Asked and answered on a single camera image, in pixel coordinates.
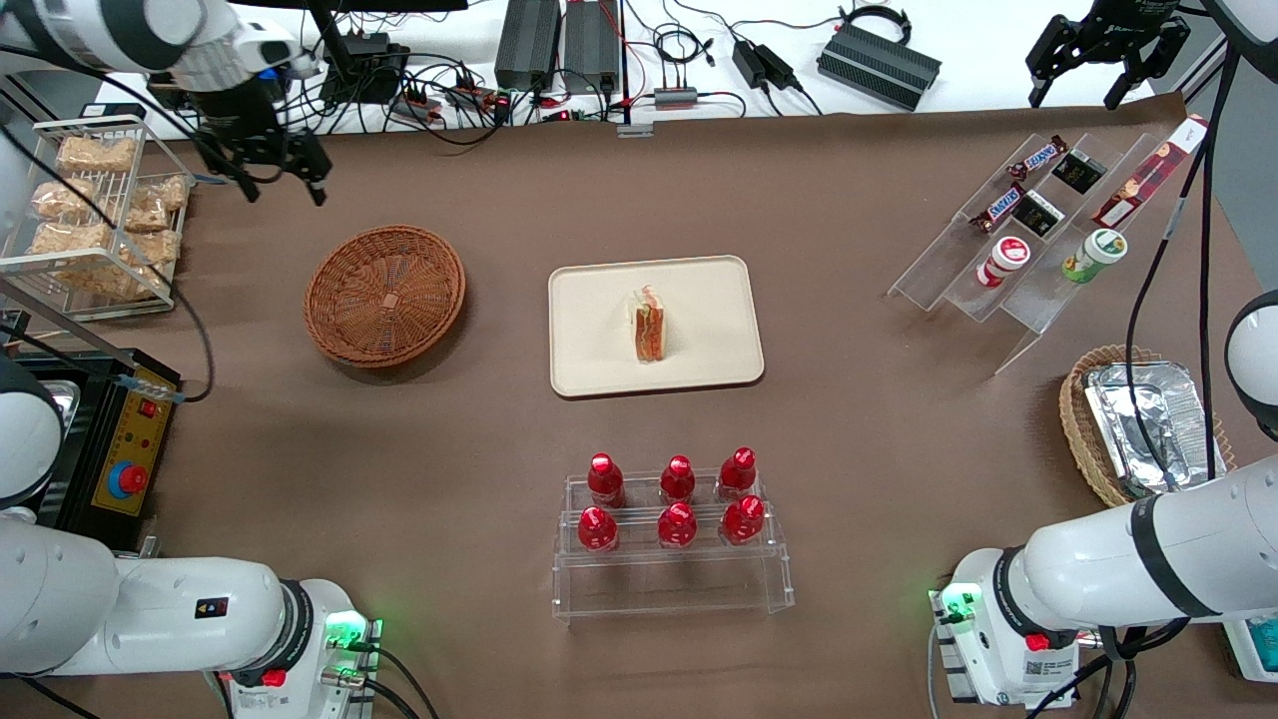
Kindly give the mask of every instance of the green led light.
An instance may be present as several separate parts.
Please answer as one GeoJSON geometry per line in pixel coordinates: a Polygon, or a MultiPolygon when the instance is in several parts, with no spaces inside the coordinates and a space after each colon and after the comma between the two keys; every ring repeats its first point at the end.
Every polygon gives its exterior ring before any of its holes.
{"type": "Polygon", "coordinates": [[[330,614],[325,622],[325,639],[334,646],[345,647],[350,642],[363,641],[367,631],[368,621],[355,610],[330,614]]]}

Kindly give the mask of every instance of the power supply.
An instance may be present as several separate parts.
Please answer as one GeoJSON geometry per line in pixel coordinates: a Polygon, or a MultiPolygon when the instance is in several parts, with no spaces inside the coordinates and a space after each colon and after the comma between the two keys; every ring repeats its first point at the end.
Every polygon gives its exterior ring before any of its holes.
{"type": "Polygon", "coordinates": [[[620,89],[621,41],[612,22],[617,0],[569,3],[564,15],[564,86],[574,95],[592,92],[587,80],[604,95],[620,89]]]}
{"type": "Polygon", "coordinates": [[[497,46],[497,84],[512,89],[550,84],[558,28],[558,0],[510,0],[497,46]]]}
{"type": "Polygon", "coordinates": [[[941,61],[845,22],[817,57],[817,72],[912,112],[941,61]]]}

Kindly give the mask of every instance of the foil container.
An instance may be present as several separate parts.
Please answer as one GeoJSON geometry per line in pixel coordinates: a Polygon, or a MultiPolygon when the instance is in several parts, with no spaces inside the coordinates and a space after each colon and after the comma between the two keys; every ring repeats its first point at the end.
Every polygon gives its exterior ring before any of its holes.
{"type": "MultiPolygon", "coordinates": [[[[1206,425],[1189,370],[1174,363],[1134,364],[1132,381],[1136,409],[1145,421],[1153,450],[1136,423],[1127,390],[1127,367],[1121,363],[1103,365],[1082,375],[1084,395],[1122,488],[1131,497],[1141,498],[1206,483],[1206,425]]],[[[1215,441],[1210,452],[1217,476],[1220,476],[1224,460],[1215,441]]]]}

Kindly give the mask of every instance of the brown table surface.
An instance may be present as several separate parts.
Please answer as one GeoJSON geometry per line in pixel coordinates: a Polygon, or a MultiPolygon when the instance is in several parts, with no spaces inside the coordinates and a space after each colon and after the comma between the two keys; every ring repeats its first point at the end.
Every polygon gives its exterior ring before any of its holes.
{"type": "MultiPolygon", "coordinates": [[[[1126,147],[1183,112],[1163,97],[1117,112],[672,123],[640,140],[562,124],[500,132],[451,158],[426,135],[341,137],[325,140],[335,169],[322,208],[291,178],[256,204],[202,188],[179,281],[208,322],[217,388],[175,419],[156,485],[164,550],[339,582],[386,619],[386,646],[447,719],[924,718],[925,590],[967,552],[1102,508],[1074,467],[1057,390],[1079,355],[1122,341],[1181,175],[1131,229],[1131,255],[997,379],[1019,337],[1011,322],[929,315],[883,294],[1030,132],[1090,130],[1126,147]],[[401,373],[341,372],[307,336],[303,290],[337,243],[394,222],[456,246],[465,310],[401,373]],[[767,356],[758,384],[555,396],[551,271],[717,253],[750,267],[767,356]],[[566,474],[598,451],[639,471],[676,452],[712,465],[743,444],[759,453],[790,541],[792,609],[571,630],[551,617],[566,474]]],[[[1191,202],[1139,332],[1190,367],[1199,217],[1191,202]]],[[[1220,364],[1229,319],[1258,292],[1223,216],[1213,272],[1217,407],[1245,465],[1273,448],[1220,364]]],[[[180,312],[109,333],[193,386],[203,378],[180,312]]],[[[1273,716],[1278,687],[1229,676],[1223,646],[1218,630],[1192,628],[1144,655],[1130,716],[1273,716]]],[[[104,719],[221,715],[196,674],[49,683],[104,719]]],[[[1020,714],[951,705],[937,686],[943,716],[1020,714]]],[[[1065,715],[1090,713],[1094,693],[1065,715]]],[[[66,716],[10,682],[0,706],[66,716]]]]}

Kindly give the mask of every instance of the red beverage bottle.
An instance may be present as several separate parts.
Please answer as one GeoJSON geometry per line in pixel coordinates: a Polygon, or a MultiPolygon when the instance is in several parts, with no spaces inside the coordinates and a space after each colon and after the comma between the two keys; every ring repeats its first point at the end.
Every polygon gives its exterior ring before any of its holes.
{"type": "Polygon", "coordinates": [[[682,455],[671,457],[666,471],[661,474],[661,498],[666,504],[690,502],[695,487],[697,478],[693,476],[693,464],[682,455]]]}
{"type": "Polygon", "coordinates": [[[620,544],[617,521],[598,507],[587,507],[576,524],[576,539],[587,552],[612,552],[620,544]]]}
{"type": "Polygon", "coordinates": [[[754,469],[754,451],[743,447],[723,462],[720,479],[714,483],[714,497],[720,502],[735,502],[750,494],[758,473],[754,469]]]}
{"type": "Polygon", "coordinates": [[[676,502],[657,518],[657,540],[666,549],[684,549],[697,536],[697,516],[693,508],[676,502]]]}
{"type": "Polygon", "coordinates": [[[720,521],[720,536],[728,544],[743,545],[763,531],[763,501],[748,494],[727,506],[720,521]]]}
{"type": "Polygon", "coordinates": [[[585,475],[590,488],[590,498],[601,507],[621,510],[626,506],[626,488],[621,479],[621,469],[604,453],[590,460],[590,471],[585,475]]]}

